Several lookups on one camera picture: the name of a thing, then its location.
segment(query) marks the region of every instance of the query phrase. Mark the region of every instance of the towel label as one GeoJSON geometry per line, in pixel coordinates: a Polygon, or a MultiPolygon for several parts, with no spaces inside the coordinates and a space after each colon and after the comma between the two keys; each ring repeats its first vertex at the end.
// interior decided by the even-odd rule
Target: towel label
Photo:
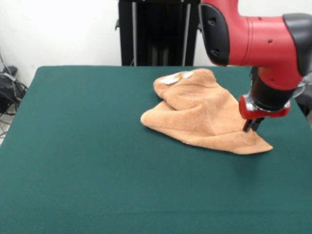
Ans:
{"type": "Polygon", "coordinates": [[[160,82],[163,84],[173,84],[178,82],[181,79],[190,78],[194,72],[179,72],[172,75],[165,76],[160,82]]]}

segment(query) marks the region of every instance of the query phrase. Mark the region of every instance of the green table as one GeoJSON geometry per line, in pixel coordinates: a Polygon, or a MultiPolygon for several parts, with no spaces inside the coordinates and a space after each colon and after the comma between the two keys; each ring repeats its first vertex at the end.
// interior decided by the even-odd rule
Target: green table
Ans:
{"type": "MultiPolygon", "coordinates": [[[[184,145],[140,124],[154,79],[179,69],[39,68],[0,148],[0,233],[311,234],[312,131],[296,104],[260,126],[269,153],[184,145]]],[[[212,70],[248,91],[247,68],[212,70]]]]}

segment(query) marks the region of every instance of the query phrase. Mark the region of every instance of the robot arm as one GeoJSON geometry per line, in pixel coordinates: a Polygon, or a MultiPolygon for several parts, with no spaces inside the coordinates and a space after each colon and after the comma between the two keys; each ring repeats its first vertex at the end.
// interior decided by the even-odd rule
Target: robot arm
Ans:
{"type": "Polygon", "coordinates": [[[244,131],[264,117],[282,117],[302,78],[312,69],[312,16],[246,17],[238,0],[201,0],[200,23],[210,60],[252,66],[252,87],[239,99],[244,131]]]}

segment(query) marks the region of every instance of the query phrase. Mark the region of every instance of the orange towel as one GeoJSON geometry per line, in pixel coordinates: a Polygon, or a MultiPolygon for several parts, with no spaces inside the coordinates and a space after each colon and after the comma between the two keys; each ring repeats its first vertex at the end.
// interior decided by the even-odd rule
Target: orange towel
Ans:
{"type": "Polygon", "coordinates": [[[208,69],[196,69],[155,80],[154,90],[163,99],[146,111],[141,123],[185,144],[247,155],[272,149],[250,130],[238,101],[221,87],[208,69]]]}

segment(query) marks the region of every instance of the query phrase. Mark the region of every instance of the black frame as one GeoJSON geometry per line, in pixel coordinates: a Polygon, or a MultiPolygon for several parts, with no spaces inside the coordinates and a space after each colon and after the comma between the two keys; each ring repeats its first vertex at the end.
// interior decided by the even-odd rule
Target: black frame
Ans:
{"type": "Polygon", "coordinates": [[[120,0],[118,8],[122,65],[193,66],[199,3],[200,0],[120,0]],[[133,2],[136,3],[136,62],[133,2]]]}

